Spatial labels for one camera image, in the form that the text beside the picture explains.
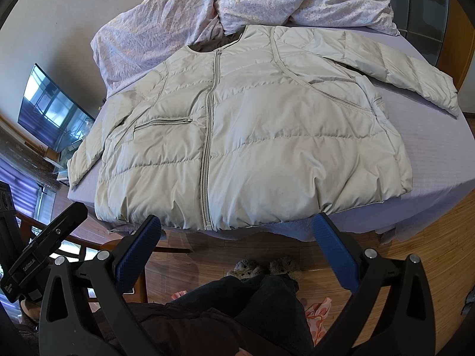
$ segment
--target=zippered chest pocket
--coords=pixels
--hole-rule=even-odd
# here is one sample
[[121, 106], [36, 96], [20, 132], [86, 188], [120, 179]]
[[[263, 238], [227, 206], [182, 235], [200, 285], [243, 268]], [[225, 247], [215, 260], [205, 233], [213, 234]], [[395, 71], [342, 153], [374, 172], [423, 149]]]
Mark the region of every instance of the zippered chest pocket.
[[147, 123], [140, 124], [134, 127], [134, 133], [136, 131], [142, 130], [151, 126], [174, 126], [179, 124], [188, 124], [191, 123], [193, 119], [190, 117], [160, 117], [158, 119], [153, 119]]

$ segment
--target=chair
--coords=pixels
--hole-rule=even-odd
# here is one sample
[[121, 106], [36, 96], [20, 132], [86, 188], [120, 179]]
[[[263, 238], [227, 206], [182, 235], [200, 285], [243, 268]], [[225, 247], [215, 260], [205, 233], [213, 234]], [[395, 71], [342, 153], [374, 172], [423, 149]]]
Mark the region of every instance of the chair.
[[[30, 218], [19, 211], [17, 211], [17, 218], [20, 220], [20, 236], [26, 244], [29, 242], [31, 238], [35, 237], [34, 232], [32, 231], [32, 227], [35, 227], [39, 230], [43, 230], [46, 228], [44, 223], [41, 223], [33, 218]], [[77, 259], [78, 261], [84, 261], [86, 257], [90, 257], [91, 255], [95, 255], [97, 252], [101, 250], [109, 250], [112, 251], [120, 240], [114, 240], [106, 242], [105, 244], [97, 244], [95, 242], [90, 242], [83, 240], [81, 238], [75, 237], [73, 235], [69, 235], [66, 242], [71, 242], [75, 245], [79, 246], [79, 253], [72, 253], [66, 252], [61, 249], [55, 251], [56, 255], [62, 255], [71, 259]], [[157, 246], [154, 249], [154, 252], [160, 253], [190, 253], [190, 249], [181, 249], [181, 248], [165, 248], [161, 246]], [[134, 290], [132, 293], [126, 293], [123, 295], [124, 300], [127, 302], [148, 302], [147, 297], [147, 283], [145, 280], [145, 270], [142, 271], [142, 274], [137, 279], [137, 282], [134, 285]], [[97, 302], [96, 298], [89, 298], [89, 302]]]

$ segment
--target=pink floral fabric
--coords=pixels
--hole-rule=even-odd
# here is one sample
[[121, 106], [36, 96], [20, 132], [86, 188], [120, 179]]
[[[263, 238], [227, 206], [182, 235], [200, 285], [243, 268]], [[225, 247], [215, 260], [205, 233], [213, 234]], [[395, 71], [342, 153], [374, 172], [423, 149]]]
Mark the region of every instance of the pink floral fabric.
[[311, 305], [306, 311], [305, 316], [307, 317], [307, 324], [310, 328], [310, 333], [312, 334], [312, 339], [314, 346], [322, 339], [326, 333], [324, 327], [324, 320], [328, 316], [328, 312], [332, 307], [332, 299], [325, 297], [323, 302], [319, 304]]

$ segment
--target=tv screen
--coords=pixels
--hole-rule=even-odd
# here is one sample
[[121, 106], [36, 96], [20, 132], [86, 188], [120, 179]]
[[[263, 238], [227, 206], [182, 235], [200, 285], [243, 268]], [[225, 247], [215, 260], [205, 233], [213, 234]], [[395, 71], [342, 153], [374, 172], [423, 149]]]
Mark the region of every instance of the tv screen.
[[60, 152], [86, 135], [94, 119], [35, 64], [23, 94], [18, 123]]

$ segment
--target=jacket sleeve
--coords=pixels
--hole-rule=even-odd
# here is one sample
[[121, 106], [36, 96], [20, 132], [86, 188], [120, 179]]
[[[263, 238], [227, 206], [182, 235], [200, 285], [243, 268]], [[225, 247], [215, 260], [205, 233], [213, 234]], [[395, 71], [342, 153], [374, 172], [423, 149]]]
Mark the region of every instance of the jacket sleeve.
[[457, 90], [452, 78], [425, 60], [408, 56], [352, 31], [314, 29], [304, 47], [319, 56], [349, 65], [396, 87], [419, 95], [458, 116]]
[[109, 135], [120, 124], [131, 122], [132, 119], [128, 118], [134, 118], [134, 110], [139, 112], [141, 107], [148, 108], [152, 102], [158, 99], [167, 75], [166, 65], [162, 63], [138, 80], [133, 88], [119, 92], [106, 101], [89, 135], [67, 162], [69, 185], [72, 188], [81, 181], [102, 156]]
[[132, 99], [136, 97], [132, 92], [133, 90], [118, 93], [107, 100], [89, 135], [68, 160], [67, 172], [71, 187], [76, 186], [97, 162], [104, 152], [107, 137], [132, 113], [137, 104]]

